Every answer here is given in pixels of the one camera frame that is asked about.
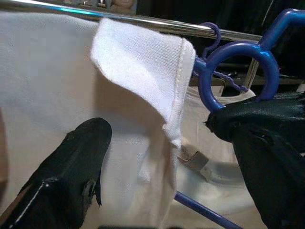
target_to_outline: blue plastic rod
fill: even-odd
[[[179,191],[177,191],[174,199],[177,200],[179,203],[182,203],[183,205],[187,206],[188,208],[194,210],[195,212],[198,212],[200,215],[203,215],[204,217],[208,218],[209,220],[217,223],[218,225],[220,225],[224,228],[242,229],[235,223],[222,217],[221,215],[218,215],[216,212],[208,209],[207,207],[205,207],[202,204],[198,203],[197,201],[187,197],[186,195],[182,194]]]

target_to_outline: blue plastic hanger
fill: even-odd
[[[225,59],[235,55],[252,57],[263,68],[266,83],[262,93],[257,97],[257,101],[274,97],[279,85],[280,73],[278,64],[270,50],[290,24],[305,24],[305,10],[286,9],[282,11],[258,43],[231,42],[217,48],[206,59],[196,58],[194,71],[198,72],[199,75],[199,95],[209,111],[216,112],[224,107],[215,99],[211,90],[212,75],[215,68]],[[204,25],[213,28],[210,24],[206,23]]]

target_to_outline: hanger hook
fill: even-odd
[[[211,28],[212,30],[214,30],[214,33],[215,33],[214,35],[216,35],[215,42],[214,42],[211,46],[206,47],[206,48],[204,48],[204,50],[203,50],[202,59],[205,60],[208,51],[212,51],[212,50],[216,49],[217,46],[219,45],[220,40],[221,40],[221,33],[220,33],[219,27],[218,27],[216,24],[214,24],[214,23],[211,23],[211,22],[204,22],[204,23],[202,23],[202,24],[200,24],[200,25],[203,25],[203,26],[206,26],[206,27]]]

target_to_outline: white towel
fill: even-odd
[[[175,195],[192,45],[108,19],[99,28],[51,14],[2,13],[0,20],[10,168],[1,212],[67,132],[100,116],[113,131],[101,173],[103,205],[94,201],[82,228],[159,226]]]

